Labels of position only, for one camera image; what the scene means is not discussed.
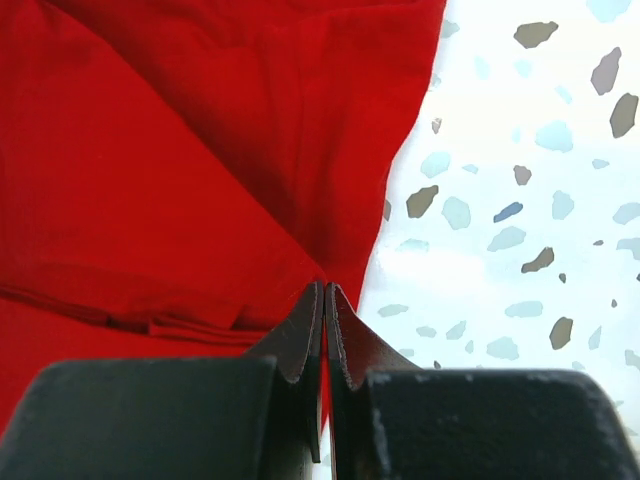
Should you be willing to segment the red t shirt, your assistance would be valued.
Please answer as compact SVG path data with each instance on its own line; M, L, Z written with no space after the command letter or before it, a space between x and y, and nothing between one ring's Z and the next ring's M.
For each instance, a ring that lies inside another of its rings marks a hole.
M441 1L5 1L1 418L51 363L231 356L360 298Z

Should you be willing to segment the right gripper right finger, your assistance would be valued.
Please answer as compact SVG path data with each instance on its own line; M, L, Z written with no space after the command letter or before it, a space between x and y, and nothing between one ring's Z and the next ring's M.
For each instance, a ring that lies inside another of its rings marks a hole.
M571 370L423 369L325 291L338 479L635 479L612 402Z

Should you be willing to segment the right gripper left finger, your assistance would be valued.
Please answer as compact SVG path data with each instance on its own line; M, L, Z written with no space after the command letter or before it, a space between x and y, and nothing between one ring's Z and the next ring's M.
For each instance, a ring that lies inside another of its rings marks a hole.
M5 479L307 479L320 460L324 288L235 358L68 361L29 386Z

